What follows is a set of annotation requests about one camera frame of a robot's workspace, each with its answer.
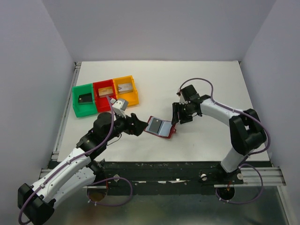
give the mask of gray wall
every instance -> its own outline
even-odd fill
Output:
[[[73,58],[241,60],[275,0],[43,0]]]
[[[73,60],[41,0],[0,3],[0,224],[17,223],[17,189],[50,158]]]
[[[242,60],[252,103],[272,137],[300,221],[300,1],[277,0]]]

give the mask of gray floor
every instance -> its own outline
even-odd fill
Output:
[[[236,189],[234,200],[249,200],[258,188]],[[124,196],[109,196],[122,201]],[[215,196],[134,196],[121,207],[95,207],[81,190],[58,207],[47,225],[287,225],[276,187],[246,205],[219,202]]]

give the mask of white table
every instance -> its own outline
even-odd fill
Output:
[[[139,105],[129,107],[140,120],[150,116],[172,119],[172,103],[178,102],[176,92],[187,79],[202,77],[214,84],[214,98],[233,108],[252,108],[250,97],[237,61],[99,61],[83,62],[76,86],[132,75],[139,93]],[[210,86],[193,81],[200,95],[210,94]],[[71,108],[59,149],[62,161],[79,139],[92,128],[97,115],[77,118]],[[176,126],[170,140],[143,132],[139,137],[123,134],[96,158],[106,161],[221,161],[229,149],[229,127],[208,116]],[[268,161],[266,152],[253,155],[251,161]]]

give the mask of red box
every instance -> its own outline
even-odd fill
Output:
[[[106,96],[99,97],[99,93],[98,93],[99,88],[106,88],[106,87],[112,87],[113,95],[110,95],[109,97],[117,99],[113,80],[100,81],[100,82],[93,83],[95,104],[96,104],[98,113],[110,111],[110,107],[109,107]]]

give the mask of black object in green bin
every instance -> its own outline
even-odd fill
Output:
[[[92,93],[80,95],[78,97],[78,104],[80,105],[93,104]]]

